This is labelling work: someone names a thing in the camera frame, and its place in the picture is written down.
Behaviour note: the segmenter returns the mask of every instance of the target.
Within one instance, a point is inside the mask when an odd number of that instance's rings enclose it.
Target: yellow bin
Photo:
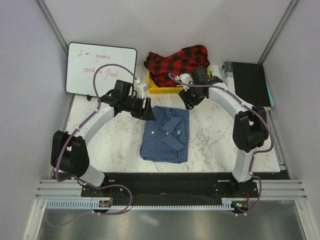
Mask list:
[[[209,67],[206,69],[207,74],[210,76]],[[150,77],[150,71],[147,71],[146,82],[150,85],[149,92],[151,94],[178,94],[184,89],[183,86],[178,87],[158,87]]]

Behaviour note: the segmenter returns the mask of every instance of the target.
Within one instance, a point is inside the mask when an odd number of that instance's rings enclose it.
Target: red plaid shirt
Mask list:
[[[177,85],[169,78],[169,73],[179,76],[180,74],[189,74],[200,66],[207,69],[209,65],[208,50],[202,45],[183,48],[167,57],[149,52],[144,62],[144,66],[150,71],[151,79],[158,87],[175,87]]]

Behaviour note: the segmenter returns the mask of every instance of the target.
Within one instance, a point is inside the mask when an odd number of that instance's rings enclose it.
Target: blue plaid shirt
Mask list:
[[[155,121],[146,121],[140,155],[154,162],[188,161],[189,111],[155,106]]]

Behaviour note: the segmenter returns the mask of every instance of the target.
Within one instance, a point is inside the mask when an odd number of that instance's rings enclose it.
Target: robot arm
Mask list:
[[[209,98],[218,103],[234,119],[232,138],[238,148],[235,167],[232,175],[236,182],[244,183],[252,178],[249,173],[252,156],[255,151],[264,145],[268,139],[268,131],[263,123],[252,112],[244,108],[244,105],[256,111],[266,122],[266,111],[262,106],[234,99],[226,92],[228,87],[217,76],[210,78],[203,67],[196,68],[189,74],[182,74],[178,77],[181,82],[194,85],[214,85],[215,87],[189,87],[183,86],[179,95],[182,98],[186,109],[193,109],[201,103],[204,98]]]
[[[156,119],[151,110],[150,98],[144,97],[144,92],[148,90],[149,86],[136,80],[133,87],[135,96],[129,95],[131,88],[131,83],[117,80],[114,89],[100,98],[100,109],[96,110],[90,120],[73,135],[68,144],[69,149],[64,150],[60,170],[75,175],[94,186],[101,186],[105,174],[90,165],[87,151],[87,145],[93,136],[105,123],[122,111],[130,112],[134,118],[141,120]],[[63,131],[57,131],[53,135],[51,152],[51,165],[53,167],[56,167],[59,155],[69,137],[69,133]]]

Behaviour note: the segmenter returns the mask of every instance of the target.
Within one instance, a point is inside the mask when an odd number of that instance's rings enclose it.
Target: gray wall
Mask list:
[[[0,11],[0,239],[19,240],[71,96],[67,55],[35,2],[3,0]]]
[[[69,42],[169,56],[203,44],[212,64],[257,62],[290,0],[43,0]]]
[[[264,63],[288,169],[320,226],[320,1],[302,0]]]

